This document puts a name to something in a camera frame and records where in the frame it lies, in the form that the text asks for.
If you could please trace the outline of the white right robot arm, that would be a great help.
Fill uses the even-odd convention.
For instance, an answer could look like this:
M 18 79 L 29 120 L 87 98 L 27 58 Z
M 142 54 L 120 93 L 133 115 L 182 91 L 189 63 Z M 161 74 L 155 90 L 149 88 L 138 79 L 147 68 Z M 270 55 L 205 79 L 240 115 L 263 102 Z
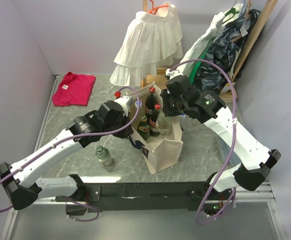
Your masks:
M 216 199 L 223 191 L 242 187 L 256 190 L 268 177 L 271 168 L 282 154 L 256 140 L 238 120 L 221 97 L 211 91 L 203 93 L 185 75 L 171 76 L 162 90 L 163 112 L 167 117 L 186 114 L 215 132 L 240 159 L 235 167 L 224 170 L 219 177 L 211 177 L 204 187 L 209 199 Z

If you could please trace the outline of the green glass bottle labelled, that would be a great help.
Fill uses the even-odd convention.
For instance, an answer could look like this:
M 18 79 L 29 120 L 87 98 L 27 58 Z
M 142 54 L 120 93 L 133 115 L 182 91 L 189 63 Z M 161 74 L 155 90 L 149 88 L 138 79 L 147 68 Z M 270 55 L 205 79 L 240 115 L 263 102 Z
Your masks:
M 137 126 L 137 132 L 139 135 L 146 141 L 150 137 L 150 125 L 148 123 L 148 118 L 146 115 L 143 115 L 140 119 L 140 122 Z

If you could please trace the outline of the small cola bottle red cap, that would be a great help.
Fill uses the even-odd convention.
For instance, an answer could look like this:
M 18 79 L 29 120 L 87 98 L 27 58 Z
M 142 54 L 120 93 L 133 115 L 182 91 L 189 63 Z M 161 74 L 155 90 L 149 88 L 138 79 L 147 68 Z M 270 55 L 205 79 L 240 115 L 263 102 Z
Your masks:
M 159 103 L 155 104 L 154 110 L 149 120 L 150 135 L 152 137 L 158 137 L 160 135 L 160 132 L 157 127 L 157 119 L 158 119 L 160 111 L 161 111 L 161 105 Z

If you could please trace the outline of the beige canvas tote bag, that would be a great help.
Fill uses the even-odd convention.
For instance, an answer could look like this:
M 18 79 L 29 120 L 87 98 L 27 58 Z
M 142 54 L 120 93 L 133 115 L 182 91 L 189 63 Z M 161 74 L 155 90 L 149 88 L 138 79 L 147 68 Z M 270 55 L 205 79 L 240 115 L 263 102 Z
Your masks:
M 179 118 L 177 116 L 172 118 L 171 127 L 167 132 L 156 137 L 151 136 L 149 139 L 144 140 L 138 133 L 137 127 L 141 121 L 141 117 L 146 113 L 145 107 L 142 106 L 141 110 L 136 113 L 136 94 L 130 92 L 127 95 L 131 96 L 133 99 L 133 102 L 130 104 L 130 114 L 132 117 L 136 116 L 136 119 L 131 124 L 133 129 L 133 134 L 131 135 L 132 143 L 135 144 L 137 148 L 141 149 L 149 172 L 153 175 L 178 164 L 183 148 L 183 133 Z

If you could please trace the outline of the large cola bottle red cap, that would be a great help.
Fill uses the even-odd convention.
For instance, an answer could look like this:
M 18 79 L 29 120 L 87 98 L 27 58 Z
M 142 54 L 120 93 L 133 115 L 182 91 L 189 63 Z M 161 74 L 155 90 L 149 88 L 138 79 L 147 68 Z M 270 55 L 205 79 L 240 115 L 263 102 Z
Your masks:
M 155 105 L 157 103 L 158 101 L 156 98 L 156 88 L 152 86 L 149 88 L 149 95 L 145 101 L 145 115 L 148 119 L 150 119 L 151 115 L 153 114 Z

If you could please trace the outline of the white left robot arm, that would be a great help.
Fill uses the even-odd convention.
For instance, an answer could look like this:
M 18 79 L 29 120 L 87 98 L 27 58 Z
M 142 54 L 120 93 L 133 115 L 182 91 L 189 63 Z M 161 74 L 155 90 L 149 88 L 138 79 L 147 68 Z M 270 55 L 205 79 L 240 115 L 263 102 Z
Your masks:
M 131 135 L 133 129 L 127 124 L 132 101 L 128 96 L 108 100 L 99 109 L 75 117 L 55 138 L 30 156 L 13 164 L 0 164 L 0 179 L 12 207 L 22 210 L 48 197 L 85 200 L 87 187 L 77 174 L 63 178 L 43 178 L 42 175 L 69 155 L 98 142 L 102 136 L 124 139 Z

